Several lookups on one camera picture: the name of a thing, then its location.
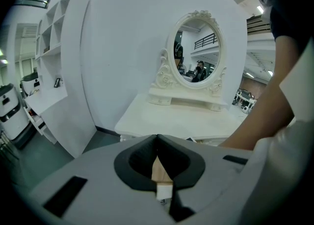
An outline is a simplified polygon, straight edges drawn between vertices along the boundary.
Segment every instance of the carved decoration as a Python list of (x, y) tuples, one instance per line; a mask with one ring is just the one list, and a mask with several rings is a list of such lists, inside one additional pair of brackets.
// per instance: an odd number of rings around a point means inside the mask
[(210, 20), (215, 26), (218, 26), (217, 21), (215, 18), (211, 17), (211, 13), (209, 13), (208, 11), (194, 11), (192, 13), (188, 14), (188, 17), (201, 17), (201, 18), (207, 18), (208, 20)]
[(211, 96), (213, 97), (219, 97), (221, 96), (221, 89), (222, 89), (222, 75), (225, 74), (227, 67), (224, 67), (221, 71), (220, 76), (209, 86), (209, 90), (211, 93)]
[[(211, 76), (199, 83), (190, 83), (179, 74), (173, 55), (173, 45), (176, 34), (181, 26), (192, 19), (202, 20), (211, 26), (219, 41), (218, 63)], [(162, 49), (161, 67), (158, 70), (155, 82), (149, 90), (147, 101), (153, 104), (170, 105), (172, 97), (184, 100), (198, 100), (207, 103), (210, 110), (221, 111), (226, 105), (222, 99), (222, 83), (225, 74), (225, 60), (227, 48), (224, 36), (216, 20), (208, 11), (194, 11), (184, 15), (170, 32), (167, 48)]]
[(156, 85), (159, 88), (166, 89), (166, 88), (172, 88), (176, 86), (177, 81), (174, 79), (174, 76), (172, 75), (171, 69), (169, 65), (167, 64), (168, 59), (168, 52), (167, 49), (161, 50), (161, 67), (158, 70), (157, 76), (156, 76)]

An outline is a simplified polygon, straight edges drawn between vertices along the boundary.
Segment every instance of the ceiling light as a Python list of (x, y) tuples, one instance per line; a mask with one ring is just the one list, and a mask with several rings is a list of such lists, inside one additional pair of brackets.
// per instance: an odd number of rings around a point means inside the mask
[(247, 75), (249, 75), (250, 77), (254, 78), (252, 75), (250, 75), (249, 73), (246, 73)]
[(257, 9), (263, 14), (264, 10), (260, 6), (257, 7)]

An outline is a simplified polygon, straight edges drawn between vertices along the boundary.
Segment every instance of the gray device surface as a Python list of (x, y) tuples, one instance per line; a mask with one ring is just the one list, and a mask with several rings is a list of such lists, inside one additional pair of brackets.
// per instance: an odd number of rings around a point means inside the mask
[[(144, 141), (135, 138), (84, 153), (44, 179), (30, 193), (43, 205), (72, 176), (88, 181), (60, 222), (72, 224), (174, 224), (155, 192), (134, 190), (116, 174), (117, 155)], [(180, 224), (254, 224), (270, 214), (300, 180), (313, 147), (313, 122), (296, 122), (258, 141), (253, 151), (212, 147), (163, 136), (199, 154), (206, 168), (193, 187), (177, 190), (194, 215)], [(245, 165), (223, 159), (248, 159)]]

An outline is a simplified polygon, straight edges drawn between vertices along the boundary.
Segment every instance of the floor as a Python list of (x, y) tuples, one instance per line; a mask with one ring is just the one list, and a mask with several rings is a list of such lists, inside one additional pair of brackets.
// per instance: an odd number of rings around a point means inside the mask
[(245, 118), (247, 117), (247, 114), (242, 112), (240, 105), (231, 105), (229, 112), (241, 122), (243, 122)]
[[(118, 142), (120, 137), (97, 131), (84, 152)], [(59, 143), (54, 145), (39, 133), (19, 150), (19, 154), (23, 176), (21, 188), (26, 192), (74, 159)]]

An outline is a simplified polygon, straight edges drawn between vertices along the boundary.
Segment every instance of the white partition wall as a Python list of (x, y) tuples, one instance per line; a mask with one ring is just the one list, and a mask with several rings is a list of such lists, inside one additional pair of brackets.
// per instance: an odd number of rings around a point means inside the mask
[(223, 96), (231, 104), (246, 56), (246, 18), (240, 9), (234, 0), (91, 0), (83, 23), (81, 70), (95, 125), (114, 130), (134, 97), (147, 92), (170, 29), (194, 10), (208, 10), (224, 32), (230, 70)]
[[(36, 61), (41, 89), (26, 99), (54, 138), (75, 158), (96, 132), (80, 71), (80, 37), (88, 3), (61, 0), (40, 21)], [(57, 78), (60, 86), (55, 88)]]

